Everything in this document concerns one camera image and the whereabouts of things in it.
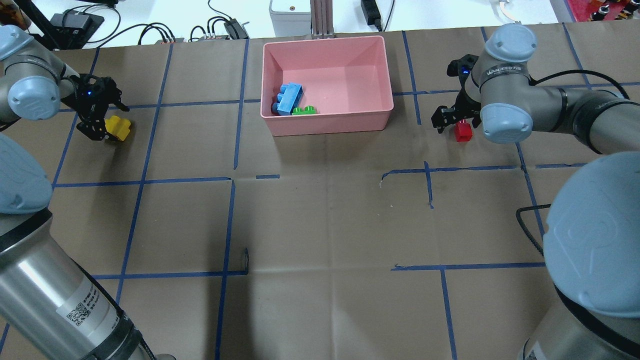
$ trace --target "label sticker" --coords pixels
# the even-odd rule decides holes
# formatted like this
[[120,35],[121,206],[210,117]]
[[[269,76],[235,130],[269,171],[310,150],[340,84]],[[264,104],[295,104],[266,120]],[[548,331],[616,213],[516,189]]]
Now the label sticker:
[[86,277],[56,312],[97,344],[111,334],[119,321],[115,308]]
[[547,357],[540,348],[540,343],[536,341],[536,343],[531,348],[531,352],[529,352],[529,355],[525,358],[525,360],[547,360]]

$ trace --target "blue tape line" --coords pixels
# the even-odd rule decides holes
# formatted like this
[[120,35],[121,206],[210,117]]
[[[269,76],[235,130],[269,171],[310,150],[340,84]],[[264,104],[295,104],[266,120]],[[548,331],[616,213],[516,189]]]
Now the blue tape line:
[[418,95],[413,96],[413,105],[415,106],[415,118],[418,120],[418,125],[422,125],[422,119],[420,117],[420,104],[418,104]]
[[145,187],[145,178],[147,177],[147,170],[149,167],[149,158],[151,157],[151,148],[154,144],[154,138],[156,136],[156,127],[158,123],[158,115],[160,113],[160,104],[162,103],[162,97],[164,95],[164,86],[166,85],[166,78],[169,73],[169,65],[171,64],[171,55],[173,54],[173,44],[169,45],[169,53],[166,57],[166,65],[164,66],[164,74],[162,79],[162,85],[160,86],[160,94],[158,94],[158,102],[156,104],[156,113],[154,114],[154,122],[151,127],[151,134],[149,136],[149,144],[147,145],[147,155],[145,157],[145,164],[142,168],[142,177],[140,179],[140,187],[138,188],[138,196],[136,197],[136,207],[133,211],[133,218],[131,219],[131,228],[129,229],[129,237],[127,239],[127,247],[124,252],[124,259],[122,260],[122,269],[120,271],[120,281],[118,282],[118,292],[116,293],[116,302],[120,303],[120,297],[122,296],[122,286],[124,285],[125,274],[127,273],[127,265],[129,264],[129,254],[131,253],[131,243],[133,242],[133,234],[136,229],[136,222],[138,221],[138,211],[140,210],[140,202],[142,200],[142,192]]
[[145,180],[145,184],[173,184],[173,183],[208,183],[211,181],[229,181],[230,177],[191,177],[185,179],[156,179]]
[[433,270],[477,270],[477,269],[512,269],[542,268],[544,262],[535,263],[489,263],[489,264],[451,264],[451,265],[396,265],[391,271],[433,271]]
[[172,102],[170,104],[162,104],[161,108],[172,108],[176,106],[196,106],[196,105],[223,105],[223,104],[237,104],[240,100],[220,100],[220,101],[194,101],[194,102]]
[[433,209],[433,191],[431,190],[431,171],[429,164],[424,162],[424,173],[427,175],[427,191],[429,192],[429,207]]
[[[566,25],[562,23],[562,27],[564,29],[564,35],[566,36],[566,40],[569,42],[569,48],[571,49],[571,53],[573,54],[573,59],[575,63],[578,65],[578,69],[584,70],[582,67],[582,63],[580,62],[580,58],[578,57],[578,52],[576,52],[575,47],[573,46],[573,41],[571,40],[571,35],[569,35],[569,30],[566,28]],[[591,89],[591,84],[589,83],[589,79],[587,78],[587,74],[582,74],[582,78],[584,83],[587,84],[587,87]]]
[[90,188],[94,186],[122,186],[122,185],[139,185],[139,181],[105,181],[103,183],[69,183],[55,184],[54,188]]
[[390,172],[385,172],[384,174],[382,174],[382,178],[380,180],[384,180],[385,177],[391,174],[411,174],[411,173],[420,173],[420,172],[424,172],[424,169],[423,168],[407,168],[407,169],[401,169],[401,170],[391,170]]
[[564,5],[566,6],[566,10],[569,12],[569,16],[571,16],[571,21],[575,22],[575,15],[573,14],[573,10],[569,5],[569,1],[564,0]]
[[450,171],[460,171],[460,170],[471,170],[471,171],[485,171],[485,170],[513,170],[515,169],[515,165],[496,165],[489,167],[440,167],[440,168],[432,168],[430,172],[450,172]]
[[[538,203],[536,202],[536,195],[533,192],[533,185],[531,184],[531,178],[529,177],[529,172],[527,171],[527,165],[525,164],[524,155],[522,154],[522,148],[520,147],[519,142],[516,143],[516,148],[518,149],[518,157],[520,158],[520,163],[522,164],[520,168],[522,169],[522,172],[524,172],[524,178],[527,181],[527,189],[529,191],[529,197],[531,198],[531,204],[533,206],[538,206]],[[540,211],[534,210],[534,212],[536,214],[536,220],[538,221],[538,230],[540,230],[540,236],[544,236],[545,227],[542,225],[542,218],[540,217]]]
[[2,349],[4,348],[4,342],[6,341],[6,336],[9,333],[9,324],[4,326],[4,331],[2,333],[2,338],[0,338],[0,355],[2,355]]
[[240,103],[238,104],[238,121],[236,126],[236,150],[234,152],[234,170],[238,168],[238,157],[240,156],[240,134],[242,131],[242,111],[244,104],[244,86],[246,81],[246,62],[249,57],[249,40],[244,41],[244,60],[242,63],[242,78],[240,82]]
[[[89,74],[93,74],[95,70],[95,64],[98,63],[98,56],[100,56],[100,49],[95,50],[95,55],[93,56],[93,62],[91,63],[91,69],[89,70]],[[60,172],[62,171],[62,165],[65,162],[65,158],[67,157],[67,151],[69,150],[69,144],[71,143],[71,137],[74,134],[74,129],[76,128],[76,122],[78,120],[78,115],[76,114],[74,117],[74,121],[71,123],[71,129],[69,129],[69,134],[67,135],[67,142],[65,142],[65,147],[62,149],[62,156],[60,156],[60,162],[58,163],[58,168],[56,169],[56,175],[53,177],[52,185],[54,188],[56,184],[58,184],[58,178],[60,177]]]
[[406,39],[406,32],[402,31],[402,39],[404,41],[404,51],[406,52],[406,60],[409,64],[409,76],[411,76],[411,89],[415,91],[415,77],[413,75],[413,64],[411,63],[411,52],[409,52],[409,41]]
[[484,29],[484,26],[480,27],[480,32],[482,33],[482,38],[484,39],[484,42],[489,40],[489,38],[486,36],[486,30]]
[[120,280],[120,274],[92,275],[96,280]]
[[536,165],[536,168],[564,168],[564,167],[583,167],[587,163],[575,163],[575,164],[542,164]]
[[449,345],[451,346],[451,359],[458,360],[456,351],[456,338],[453,334],[453,320],[451,319],[451,306],[449,305],[449,290],[447,289],[447,277],[444,269],[440,270],[440,280],[442,282],[442,297],[444,298],[444,311],[447,316],[447,329],[449,330]]
[[275,175],[257,175],[255,178],[258,179],[258,180],[261,180],[261,179],[279,179],[280,175],[278,175],[278,174],[275,174]]
[[446,92],[459,92],[460,90],[429,90],[425,91],[425,94],[444,94]]
[[[206,272],[161,272],[149,274],[125,274],[125,279],[172,279],[176,277],[222,277],[222,271],[206,271]],[[248,275],[247,270],[235,270],[227,272],[227,276],[245,276]],[[120,274],[93,275],[97,280],[119,280]]]
[[60,156],[60,162],[58,163],[58,168],[56,169],[56,175],[53,177],[53,182],[51,183],[53,187],[57,187],[58,179],[60,178],[60,172],[62,171],[62,165],[65,163],[65,158],[67,157],[67,151],[69,150],[69,144],[71,143],[71,138],[74,135],[74,130],[76,129],[76,122],[78,120],[78,115],[74,116],[74,120],[71,122],[71,129],[69,129],[69,134],[67,135],[67,141],[65,142],[65,147],[62,149],[62,156]]
[[220,288],[220,304],[218,307],[218,330],[216,332],[216,355],[215,359],[220,360],[220,345],[222,344],[222,325],[225,315],[225,297],[227,296],[227,276],[229,270],[229,253],[231,251],[231,232],[234,219],[234,207],[236,203],[236,183],[231,181],[231,196],[229,198],[229,214],[227,217],[227,240],[225,244],[225,262],[222,268],[222,285]]

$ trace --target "black cable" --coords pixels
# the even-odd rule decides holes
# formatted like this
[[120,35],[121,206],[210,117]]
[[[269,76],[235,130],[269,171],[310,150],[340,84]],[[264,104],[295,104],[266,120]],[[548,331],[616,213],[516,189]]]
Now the black cable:
[[389,22],[391,21],[391,15],[394,13],[394,6],[396,5],[396,0],[393,0],[391,2],[391,10],[389,10],[389,16],[387,17],[387,23],[385,24],[385,29],[383,31],[387,30],[387,26],[389,26]]
[[155,25],[147,25],[147,27],[145,27],[142,30],[142,33],[140,33],[140,37],[138,39],[138,45],[142,45],[142,38],[145,37],[145,35],[147,34],[147,32],[151,29],[156,29],[158,30],[158,32],[160,33],[160,35],[162,36],[162,41],[163,42],[170,42],[171,38],[169,37],[169,34],[167,34],[166,30],[163,28],[160,28],[159,26],[155,26]]
[[226,13],[223,13],[223,12],[221,12],[221,11],[219,11],[219,10],[214,9],[214,8],[211,6],[211,0],[208,0],[208,1],[207,1],[207,6],[208,6],[211,10],[213,10],[213,11],[217,12],[218,14],[222,14],[222,15],[226,16],[226,17],[228,18],[228,20],[231,20],[231,16],[229,16],[229,15],[227,15]]
[[193,27],[193,29],[191,29],[191,34],[189,35],[189,42],[193,41],[193,39],[194,39],[193,32],[198,28],[200,30],[202,30],[202,33],[204,34],[205,37],[207,36],[207,33],[204,31],[204,28],[201,27],[200,25],[196,25],[196,26]]
[[[211,31],[213,32],[213,35],[216,34],[215,26],[216,26],[216,23],[218,21],[224,21],[226,24],[231,24],[231,22],[229,20],[227,20],[227,19],[216,19],[216,20],[213,20],[213,24],[211,24]],[[236,30],[236,28],[233,25],[231,25],[231,28],[234,30],[234,33],[236,33],[236,38],[239,38],[240,35],[238,35],[238,30]]]
[[222,19],[222,20],[224,20],[225,22],[227,22],[227,21],[228,21],[227,19],[225,19],[225,18],[224,18],[224,17],[222,17],[222,16],[214,16],[214,17],[212,17],[211,19],[207,20],[207,31],[209,31],[209,34],[211,34],[211,33],[215,33],[215,31],[213,31],[213,28],[211,27],[211,21],[212,21],[212,20],[216,20],[216,19]]
[[523,211],[532,211],[532,210],[539,210],[539,209],[548,209],[551,207],[551,204],[545,204],[545,205],[537,205],[537,206],[527,206],[525,208],[520,208],[516,210],[516,219],[518,219],[518,224],[520,224],[520,227],[522,228],[522,231],[524,231],[524,234],[527,235],[527,237],[529,238],[529,241],[531,241],[531,243],[533,244],[534,247],[536,247],[536,250],[540,253],[540,255],[544,256],[545,253],[542,250],[542,246],[540,246],[540,244],[538,243],[538,241],[536,241],[536,239],[533,237],[533,235],[531,234],[531,232],[529,231],[529,229],[527,228],[527,226],[524,224],[524,221],[522,220],[522,215],[520,215]]
[[113,29],[113,31],[112,31],[109,35],[105,36],[104,38],[102,38],[102,39],[100,39],[100,40],[87,41],[87,42],[86,42],[87,44],[95,44],[95,43],[97,43],[97,42],[105,41],[105,40],[107,40],[109,37],[113,36],[113,34],[115,34],[115,33],[116,33],[116,31],[118,31],[118,28],[120,28],[120,23],[122,22],[122,15],[120,14],[120,12],[119,12],[115,7],[106,6],[106,8],[109,8],[109,9],[111,9],[111,10],[115,11],[115,12],[116,12],[116,14],[118,14],[118,24],[116,24],[115,29]]
[[622,96],[624,96],[625,99],[629,100],[629,95],[627,94],[625,89],[617,81],[613,80],[612,77],[607,76],[605,74],[602,74],[601,72],[591,71],[591,70],[575,69],[575,70],[566,70],[566,71],[556,72],[555,74],[551,74],[551,75],[549,75],[549,76],[547,76],[545,78],[542,78],[540,80],[531,79],[531,85],[535,86],[535,85],[540,84],[540,83],[542,83],[544,81],[547,81],[547,80],[550,80],[550,79],[554,79],[554,78],[558,78],[559,76],[563,76],[563,75],[569,75],[569,74],[587,74],[587,75],[593,75],[593,76],[597,76],[599,78],[605,79],[608,82],[610,82],[613,86],[615,86],[616,89],[618,89],[618,91],[622,94]]
[[112,37],[108,38],[105,42],[103,42],[102,44],[98,45],[96,47],[96,49],[100,49],[101,47],[103,47],[105,44],[107,44],[108,42],[112,41],[116,37],[119,37],[120,35],[122,35],[126,31],[129,31],[131,29],[137,28],[138,26],[148,26],[148,24],[135,24],[135,25],[129,26],[128,28],[126,28],[126,29],[122,30],[121,32],[119,32],[119,33],[113,35]]
[[169,28],[169,26],[167,26],[165,23],[163,23],[163,22],[151,22],[149,25],[162,25],[162,26],[166,27],[166,30],[164,32],[166,33],[167,31],[169,31],[169,33],[167,34],[166,37],[169,38],[169,35],[171,35],[170,40],[173,39],[173,41],[175,41],[175,36],[173,35],[173,31],[171,31],[171,28]]

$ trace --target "cable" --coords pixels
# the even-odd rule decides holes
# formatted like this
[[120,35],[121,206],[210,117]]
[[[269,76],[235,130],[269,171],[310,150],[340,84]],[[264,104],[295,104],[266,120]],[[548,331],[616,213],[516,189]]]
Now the cable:
[[222,14],[222,15],[226,16],[226,17],[228,18],[228,20],[231,20],[231,16],[229,16],[229,15],[227,15],[226,13],[223,13],[223,12],[221,12],[221,11],[219,11],[219,10],[214,9],[214,8],[211,6],[211,0],[208,0],[208,1],[207,1],[207,6],[208,6],[211,10],[213,10],[213,11],[217,12],[218,14]]
[[536,250],[540,253],[540,255],[544,256],[545,253],[542,250],[542,246],[540,246],[540,244],[536,241],[536,239],[533,237],[533,235],[531,234],[531,232],[529,231],[529,229],[527,228],[527,226],[524,224],[524,221],[522,220],[522,216],[520,215],[523,211],[531,211],[531,210],[539,210],[539,209],[548,209],[551,207],[551,204],[545,204],[545,205],[537,205],[537,206],[527,206],[526,208],[520,208],[516,210],[516,219],[518,219],[518,224],[520,224],[520,227],[522,228],[522,231],[524,231],[524,234],[527,235],[527,237],[529,238],[529,241],[531,241],[531,243],[533,244],[534,247],[536,247]]
[[608,82],[610,82],[613,86],[615,86],[616,89],[618,89],[618,91],[622,94],[622,96],[625,99],[629,100],[629,95],[627,94],[625,89],[617,81],[613,80],[612,77],[607,76],[605,74],[602,74],[601,72],[591,71],[591,70],[575,69],[575,70],[566,70],[566,71],[556,72],[555,74],[551,74],[551,75],[549,75],[549,76],[547,76],[545,78],[542,78],[540,80],[531,79],[530,84],[535,86],[535,85],[543,83],[543,82],[545,82],[547,80],[551,80],[551,79],[554,79],[554,78],[558,78],[559,76],[569,75],[569,74],[587,74],[587,75],[593,75],[593,76],[597,76],[599,78],[605,79]]
[[212,17],[211,19],[207,20],[207,31],[209,32],[209,34],[211,34],[211,33],[215,33],[215,31],[213,30],[213,28],[212,28],[212,27],[210,27],[210,26],[211,26],[211,25],[210,25],[210,22],[211,22],[212,20],[217,20],[217,19],[222,19],[222,20],[224,20],[225,22],[228,22],[228,20],[227,20],[227,19],[225,19],[225,18],[224,18],[224,17],[222,17],[222,16],[214,16],[214,17]]
[[126,31],[129,31],[131,29],[137,28],[138,26],[148,26],[148,24],[135,24],[135,25],[129,26],[128,28],[126,28],[126,29],[122,30],[121,32],[119,32],[119,33],[113,35],[112,37],[108,38],[105,42],[103,42],[102,44],[98,45],[96,47],[96,49],[100,49],[101,47],[105,46],[105,44],[107,44],[108,42],[112,41],[116,37],[119,37],[120,35],[122,35]]
[[87,42],[86,42],[87,44],[95,44],[95,43],[97,43],[97,42],[101,42],[101,41],[107,40],[109,37],[111,37],[113,34],[115,34],[115,33],[116,33],[116,31],[118,31],[118,28],[120,28],[120,23],[122,22],[122,15],[120,14],[120,12],[119,12],[115,7],[114,7],[114,8],[112,8],[111,6],[106,6],[106,8],[109,8],[109,9],[111,9],[111,10],[115,11],[115,12],[116,12],[116,14],[118,14],[118,24],[116,24],[115,29],[113,29],[113,31],[112,31],[109,35],[105,36],[104,38],[102,38],[102,39],[100,39],[100,40],[87,41]]
[[194,26],[194,27],[193,27],[193,29],[191,29],[191,34],[189,35],[189,42],[192,42],[192,41],[193,41],[193,39],[195,39],[195,38],[193,37],[193,32],[194,32],[196,29],[200,29],[200,30],[202,30],[202,33],[204,34],[204,36],[205,36],[205,37],[207,36],[207,33],[204,31],[204,28],[203,28],[203,27],[201,27],[200,25],[196,25],[196,26]]
[[159,33],[160,33],[160,35],[162,36],[162,41],[163,41],[163,42],[168,42],[168,41],[170,42],[170,41],[171,41],[171,38],[169,38],[169,39],[167,40],[167,37],[169,36],[169,34],[167,34],[167,33],[166,33],[166,30],[165,30],[165,29],[160,28],[160,27],[155,26],[155,25],[147,25],[147,27],[146,27],[144,30],[142,30],[142,33],[140,34],[140,38],[138,39],[138,45],[142,45],[142,38],[143,38],[143,37],[145,37],[145,35],[147,34],[147,32],[148,32],[149,30],[151,30],[151,29],[156,29],[156,30],[158,30],[158,32],[159,32]]
[[382,31],[387,30],[387,26],[389,26],[389,22],[391,21],[391,15],[394,13],[394,6],[396,5],[396,0],[391,2],[391,10],[389,10],[389,16],[387,17],[387,23],[385,24],[385,28]]
[[507,10],[506,4],[508,3],[509,3],[509,0],[500,0],[500,10],[502,11],[502,14],[506,16],[509,20],[515,22],[516,24],[521,24],[522,22],[516,19],[515,16],[513,16],[513,14]]
[[169,31],[169,34],[167,34],[166,37],[169,37],[169,35],[171,35],[170,40],[173,39],[173,41],[175,41],[175,36],[173,35],[173,32],[171,31],[171,29],[165,23],[162,23],[162,22],[151,22],[149,25],[162,25],[162,26],[166,27],[166,30]]
[[[216,26],[216,23],[218,21],[224,21],[226,24],[231,24],[231,22],[229,20],[227,20],[227,19],[216,19],[216,20],[213,20],[213,23],[211,24],[211,31],[213,32],[213,35],[216,34],[215,26]],[[240,36],[238,35],[238,30],[236,30],[236,28],[233,25],[231,25],[231,28],[234,30],[234,33],[236,33],[236,38],[240,38]]]

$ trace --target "power adapter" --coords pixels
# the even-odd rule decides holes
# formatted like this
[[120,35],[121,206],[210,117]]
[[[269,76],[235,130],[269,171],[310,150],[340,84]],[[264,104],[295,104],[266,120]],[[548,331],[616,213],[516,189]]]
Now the power adapter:
[[367,25],[375,25],[378,31],[382,31],[382,19],[376,0],[360,0],[360,7],[364,18],[367,20]]
[[231,19],[228,22],[225,21],[225,29],[232,40],[249,38],[249,35],[246,34],[242,25],[238,23],[238,20]]

